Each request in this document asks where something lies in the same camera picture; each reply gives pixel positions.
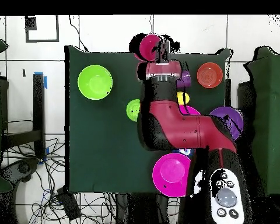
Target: floor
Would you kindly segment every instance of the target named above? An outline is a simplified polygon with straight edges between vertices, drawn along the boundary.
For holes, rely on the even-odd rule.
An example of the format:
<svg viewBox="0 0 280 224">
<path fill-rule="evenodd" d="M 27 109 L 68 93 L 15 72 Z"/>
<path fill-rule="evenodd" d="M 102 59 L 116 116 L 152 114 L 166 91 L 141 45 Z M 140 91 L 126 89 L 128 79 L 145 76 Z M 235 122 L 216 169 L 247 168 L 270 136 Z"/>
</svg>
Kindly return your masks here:
<svg viewBox="0 0 280 224">
<path fill-rule="evenodd" d="M 56 39 L 55 16 L 36 16 L 37 30 L 29 31 L 31 40 Z M 234 54 L 230 60 L 230 79 L 232 80 L 232 106 L 237 107 L 237 86 L 249 80 L 243 64 L 251 61 L 258 46 L 270 46 L 280 53 L 280 16 L 276 15 L 114 15 L 114 16 L 58 16 L 59 42 L 25 42 L 24 16 L 0 16 L 0 39 L 9 48 L 0 54 L 0 73 L 9 81 L 8 118 L 9 121 L 32 120 L 33 85 L 35 72 L 43 72 L 47 77 L 45 89 L 45 138 L 49 152 L 57 140 L 57 147 L 64 142 L 64 45 L 83 48 L 80 40 L 89 51 L 117 52 L 128 51 L 132 37 L 138 33 L 167 34 L 174 41 L 180 42 L 182 53 L 215 53 L 221 48 L 231 48 Z M 32 129 L 29 121 L 9 123 L 9 132 Z M 9 150 L 5 154 L 2 166 L 6 166 L 19 156 Z M 64 147 L 55 152 L 59 163 L 64 162 Z M 64 185 L 62 166 L 52 173 L 56 188 Z M 43 164 L 38 165 L 37 172 L 42 186 L 48 188 L 48 173 Z M 92 215 L 98 222 L 109 224 L 106 206 L 101 206 L 102 194 L 80 193 L 76 195 L 78 204 L 84 214 L 77 221 L 62 219 L 61 224 L 95 224 L 86 216 Z M 176 224 L 178 203 L 170 199 L 168 214 L 170 224 Z M 16 211 L 20 224 L 28 224 L 34 219 L 38 204 L 44 204 L 46 196 L 40 186 L 40 178 L 33 174 L 27 183 L 21 183 L 16 197 Z M 58 211 L 59 217 L 64 211 Z M 51 219 L 42 224 L 60 224 L 51 212 Z M 30 221 L 40 224 L 39 220 Z"/>
</svg>

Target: button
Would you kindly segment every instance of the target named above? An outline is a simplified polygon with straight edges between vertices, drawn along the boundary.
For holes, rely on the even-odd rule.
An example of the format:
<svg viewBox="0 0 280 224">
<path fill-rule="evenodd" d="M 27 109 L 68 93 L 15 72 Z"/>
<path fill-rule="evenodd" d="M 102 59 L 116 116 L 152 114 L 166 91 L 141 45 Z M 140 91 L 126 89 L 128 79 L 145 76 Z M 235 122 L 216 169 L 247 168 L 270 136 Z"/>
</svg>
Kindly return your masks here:
<svg viewBox="0 0 280 224">
<path fill-rule="evenodd" d="M 237 218 L 239 217 L 239 213 L 237 213 L 237 211 L 236 211 L 235 209 L 231 209 L 231 210 L 229 211 L 229 215 L 230 215 L 230 217 L 233 218 L 233 219 L 237 219 Z"/>
<path fill-rule="evenodd" d="M 224 179 L 224 180 L 226 180 L 226 179 L 227 179 L 227 174 L 226 174 L 226 173 L 222 173 L 222 174 L 221 174 L 221 178 Z"/>
<path fill-rule="evenodd" d="M 229 188 L 233 188 L 235 185 L 232 183 L 232 181 L 227 181 L 227 186 Z"/>
<path fill-rule="evenodd" d="M 223 181 L 222 181 L 222 180 L 218 180 L 218 181 L 216 182 L 216 186 L 217 186 L 217 187 L 222 187 L 222 186 L 223 186 Z"/>
<path fill-rule="evenodd" d="M 216 201 L 223 207 L 234 207 L 236 205 L 236 195 L 228 188 L 222 188 L 216 195 Z"/>
<path fill-rule="evenodd" d="M 218 209 L 217 211 L 217 215 L 220 216 L 220 217 L 224 217 L 227 215 L 226 211 L 222 208 Z"/>
</svg>

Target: black stand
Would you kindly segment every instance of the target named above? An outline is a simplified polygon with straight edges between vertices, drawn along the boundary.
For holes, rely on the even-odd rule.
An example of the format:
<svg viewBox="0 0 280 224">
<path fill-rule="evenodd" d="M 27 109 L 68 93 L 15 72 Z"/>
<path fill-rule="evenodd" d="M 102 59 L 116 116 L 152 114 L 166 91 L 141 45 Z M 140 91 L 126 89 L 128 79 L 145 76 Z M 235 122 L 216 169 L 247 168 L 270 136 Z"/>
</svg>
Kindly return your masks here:
<svg viewBox="0 0 280 224">
<path fill-rule="evenodd" d="M 44 78 L 43 75 L 33 75 L 33 130 L 2 136 L 2 151 L 9 148 L 34 142 L 34 151 L 37 158 L 45 156 L 44 142 Z M 2 104 L 2 129 L 8 126 L 7 89 L 8 81 L 0 76 L 1 104 Z"/>
</svg>

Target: purple bowl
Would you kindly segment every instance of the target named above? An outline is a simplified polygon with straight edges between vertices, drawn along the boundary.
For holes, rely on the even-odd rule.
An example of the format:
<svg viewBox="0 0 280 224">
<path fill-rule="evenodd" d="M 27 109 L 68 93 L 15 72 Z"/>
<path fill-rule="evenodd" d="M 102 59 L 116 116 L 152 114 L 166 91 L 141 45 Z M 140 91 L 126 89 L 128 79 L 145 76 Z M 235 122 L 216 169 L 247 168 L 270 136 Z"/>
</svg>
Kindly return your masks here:
<svg viewBox="0 0 280 224">
<path fill-rule="evenodd" d="M 181 73 L 181 78 L 176 80 L 177 88 L 184 88 L 191 86 L 191 76 L 188 71 L 183 71 Z"/>
<path fill-rule="evenodd" d="M 243 131 L 244 122 L 241 114 L 232 107 L 218 107 L 209 115 L 220 117 L 227 125 L 233 140 L 236 140 Z"/>
</svg>

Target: green bowl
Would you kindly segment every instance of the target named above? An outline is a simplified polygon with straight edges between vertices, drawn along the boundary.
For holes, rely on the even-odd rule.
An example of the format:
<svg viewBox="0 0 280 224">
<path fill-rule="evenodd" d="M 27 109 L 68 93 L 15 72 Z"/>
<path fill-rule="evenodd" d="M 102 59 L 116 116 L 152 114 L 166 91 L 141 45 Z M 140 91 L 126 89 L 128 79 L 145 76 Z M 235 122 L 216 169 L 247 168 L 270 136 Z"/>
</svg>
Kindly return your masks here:
<svg viewBox="0 0 280 224">
<path fill-rule="evenodd" d="M 140 110 L 140 100 L 131 100 L 126 108 L 127 116 L 130 120 L 137 122 L 138 113 Z"/>
<path fill-rule="evenodd" d="M 100 65 L 84 68 L 78 78 L 78 88 L 86 98 L 101 100 L 111 91 L 113 85 L 109 71 Z"/>
</svg>

